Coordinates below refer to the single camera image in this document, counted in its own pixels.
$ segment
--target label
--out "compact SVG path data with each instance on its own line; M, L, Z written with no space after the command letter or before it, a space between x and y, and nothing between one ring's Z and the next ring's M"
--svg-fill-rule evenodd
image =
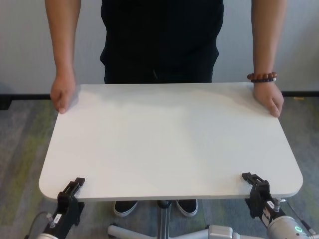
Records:
M57 215L55 216L54 223L55 223L55 224L58 224L58 222L59 222L59 220L60 220L61 217L62 217L62 214L57 214Z
M269 205L269 207L270 207L271 209L274 209L274 208L275 208L275 205L274 205L274 203L273 203L272 201L267 201L267 204Z

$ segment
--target black sneaker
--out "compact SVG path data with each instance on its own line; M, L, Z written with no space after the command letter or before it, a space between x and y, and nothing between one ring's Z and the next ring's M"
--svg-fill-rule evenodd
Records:
M191 200L176 200L177 207L181 213L186 217L193 217L198 210L198 203L196 199Z
M126 217L134 210L137 204L137 201L116 201L114 204L114 213L118 217Z

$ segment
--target black baseboard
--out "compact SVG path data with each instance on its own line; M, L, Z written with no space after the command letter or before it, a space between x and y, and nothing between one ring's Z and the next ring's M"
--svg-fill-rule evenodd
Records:
M284 97L319 97L319 91L282 91ZM12 101L49 100L50 94L0 95L0 110L9 109Z
M319 91L281 91L284 97L319 97Z
M15 94L0 95L0 110L9 109L12 101L22 100L49 100L49 94Z

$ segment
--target beaded bracelet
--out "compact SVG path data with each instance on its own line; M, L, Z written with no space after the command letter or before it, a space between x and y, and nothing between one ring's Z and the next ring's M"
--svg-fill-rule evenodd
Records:
M247 79L252 83L262 83L262 82L275 82L277 79L277 73L272 72L269 74L249 74Z

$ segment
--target black clamp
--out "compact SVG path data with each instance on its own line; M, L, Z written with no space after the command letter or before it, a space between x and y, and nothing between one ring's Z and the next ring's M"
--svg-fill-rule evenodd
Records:
M242 177L253 186L249 199L245 199L252 218L259 217L265 226L268 226L275 218L285 215L279 207L280 202L275 201L271 196L270 186L267 180L263 180L258 175L251 173L243 173Z
M84 178L76 178L58 194L58 207L53 215L55 226L47 225L43 233L64 239L73 225L79 225L84 203L78 202L75 194L84 182Z

